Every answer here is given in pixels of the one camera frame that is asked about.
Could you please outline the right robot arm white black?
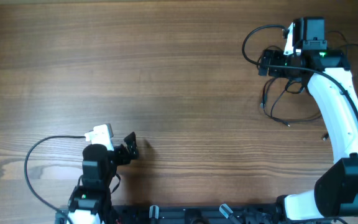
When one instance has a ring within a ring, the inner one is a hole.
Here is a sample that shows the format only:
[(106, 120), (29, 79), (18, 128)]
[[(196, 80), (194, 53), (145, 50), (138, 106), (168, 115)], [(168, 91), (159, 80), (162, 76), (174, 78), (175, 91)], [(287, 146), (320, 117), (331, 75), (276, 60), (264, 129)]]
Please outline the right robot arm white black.
[(283, 50), (265, 49), (259, 75), (300, 84), (318, 105), (333, 148), (333, 166), (301, 194), (282, 197), (285, 222), (358, 217), (358, 99), (341, 49), (330, 49), (324, 19), (301, 17), (282, 28)]

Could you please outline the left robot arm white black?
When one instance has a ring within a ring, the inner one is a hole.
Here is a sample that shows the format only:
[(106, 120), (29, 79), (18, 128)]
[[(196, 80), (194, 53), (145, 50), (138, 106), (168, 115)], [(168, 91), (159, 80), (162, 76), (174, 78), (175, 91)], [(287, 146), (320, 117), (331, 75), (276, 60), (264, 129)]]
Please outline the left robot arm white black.
[(130, 164), (139, 158), (136, 135), (130, 133), (125, 144), (111, 150), (101, 143), (92, 143), (83, 149), (81, 184), (70, 195), (68, 208), (55, 214), (55, 223), (120, 223), (121, 218), (111, 202), (110, 189), (117, 167)]

